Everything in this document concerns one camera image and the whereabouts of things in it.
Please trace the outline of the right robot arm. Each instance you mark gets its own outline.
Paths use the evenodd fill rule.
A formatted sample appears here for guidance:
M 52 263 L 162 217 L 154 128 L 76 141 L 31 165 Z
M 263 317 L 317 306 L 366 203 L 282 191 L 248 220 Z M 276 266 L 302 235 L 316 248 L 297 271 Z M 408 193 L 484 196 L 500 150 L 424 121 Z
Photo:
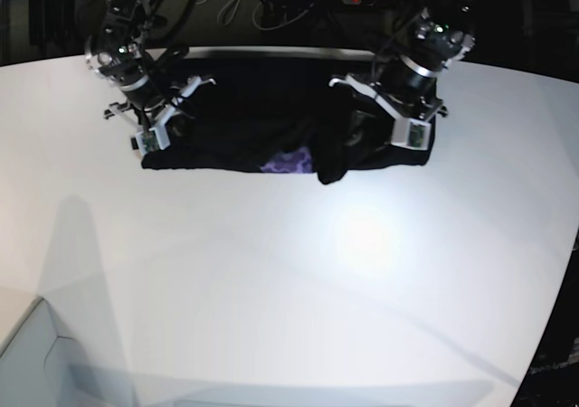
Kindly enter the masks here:
M 132 111 L 136 117 L 128 122 L 150 129 L 164 107 L 190 119 L 208 114 L 192 97 L 178 91 L 185 83 L 173 70 L 189 52 L 186 45 L 173 40 L 197 0 L 186 0 L 175 24 L 162 37 L 152 39 L 152 32 L 166 27 L 167 19 L 160 14 L 165 1 L 105 0 L 100 29 L 87 40 L 85 58 L 90 69 L 117 87 L 125 100 L 108 105 L 103 118 Z

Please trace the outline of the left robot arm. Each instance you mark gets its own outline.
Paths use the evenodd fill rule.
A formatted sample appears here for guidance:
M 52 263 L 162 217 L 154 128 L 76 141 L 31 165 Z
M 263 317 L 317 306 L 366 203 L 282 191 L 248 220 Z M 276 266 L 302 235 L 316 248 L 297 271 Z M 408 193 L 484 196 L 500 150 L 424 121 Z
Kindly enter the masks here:
M 415 0 L 374 53 L 370 70 L 332 78 L 372 100 L 395 120 L 429 121 L 447 113 L 437 79 L 475 45 L 474 0 Z

